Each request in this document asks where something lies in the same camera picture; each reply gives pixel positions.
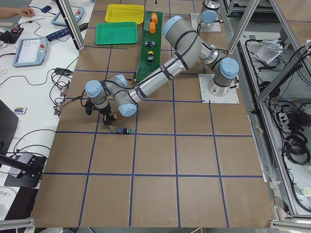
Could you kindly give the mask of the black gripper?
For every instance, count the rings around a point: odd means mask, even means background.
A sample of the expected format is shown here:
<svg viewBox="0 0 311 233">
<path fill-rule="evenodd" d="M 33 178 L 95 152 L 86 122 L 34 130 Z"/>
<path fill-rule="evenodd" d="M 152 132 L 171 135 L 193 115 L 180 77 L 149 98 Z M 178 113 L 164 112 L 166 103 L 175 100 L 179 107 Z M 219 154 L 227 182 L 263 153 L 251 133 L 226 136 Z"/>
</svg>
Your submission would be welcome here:
<svg viewBox="0 0 311 233">
<path fill-rule="evenodd" d="M 103 109 L 102 115 L 103 115 L 104 125 L 111 125 L 112 120 L 113 120 L 113 117 L 112 117 L 113 114 L 111 112 L 111 109 L 110 108 Z"/>
</svg>

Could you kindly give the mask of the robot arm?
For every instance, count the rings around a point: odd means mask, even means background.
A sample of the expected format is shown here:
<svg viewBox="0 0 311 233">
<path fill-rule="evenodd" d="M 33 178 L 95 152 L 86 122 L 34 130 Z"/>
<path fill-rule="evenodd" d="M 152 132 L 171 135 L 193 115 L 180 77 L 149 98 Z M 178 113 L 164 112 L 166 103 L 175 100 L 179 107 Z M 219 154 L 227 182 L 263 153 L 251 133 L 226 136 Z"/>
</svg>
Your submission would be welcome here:
<svg viewBox="0 0 311 233">
<path fill-rule="evenodd" d="M 217 19 L 219 7 L 219 0 L 204 0 L 201 9 L 201 22 L 205 24 L 214 23 Z"/>
<path fill-rule="evenodd" d="M 164 26 L 163 34 L 175 50 L 172 58 L 133 87 L 128 86 L 125 77 L 121 74 L 103 81 L 87 82 L 85 85 L 88 95 L 85 104 L 87 115 L 98 111 L 103 115 L 104 124 L 109 125 L 116 119 L 107 100 L 108 96 L 112 96 L 121 115 L 130 117 L 136 113 L 140 102 L 179 73 L 187 71 L 197 60 L 201 60 L 214 72 L 213 79 L 207 85 L 209 92 L 217 97 L 226 95 L 240 69 L 235 59 L 221 56 L 218 48 L 205 43 L 199 31 L 181 16 L 170 18 Z"/>
</svg>

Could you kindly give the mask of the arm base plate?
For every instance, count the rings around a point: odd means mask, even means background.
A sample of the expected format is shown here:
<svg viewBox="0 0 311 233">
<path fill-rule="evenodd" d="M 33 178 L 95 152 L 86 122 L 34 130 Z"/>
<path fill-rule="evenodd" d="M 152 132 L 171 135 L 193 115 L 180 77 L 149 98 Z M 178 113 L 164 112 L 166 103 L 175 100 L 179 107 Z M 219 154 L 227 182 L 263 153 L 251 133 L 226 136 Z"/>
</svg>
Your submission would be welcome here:
<svg viewBox="0 0 311 233">
<path fill-rule="evenodd" d="M 191 13 L 190 14 L 191 19 L 191 26 L 197 30 L 198 24 L 201 23 L 201 30 L 202 33 L 220 33 L 221 32 L 221 26 L 220 22 L 217 22 L 218 17 L 215 17 L 215 20 L 212 22 L 211 20 L 208 21 L 208 23 L 203 21 L 203 18 L 201 17 L 200 13 Z"/>
<path fill-rule="evenodd" d="M 214 82 L 214 74 L 199 74 L 198 77 L 202 103 L 240 103 L 237 89 L 233 80 L 231 80 L 230 86 L 220 87 Z"/>
</svg>

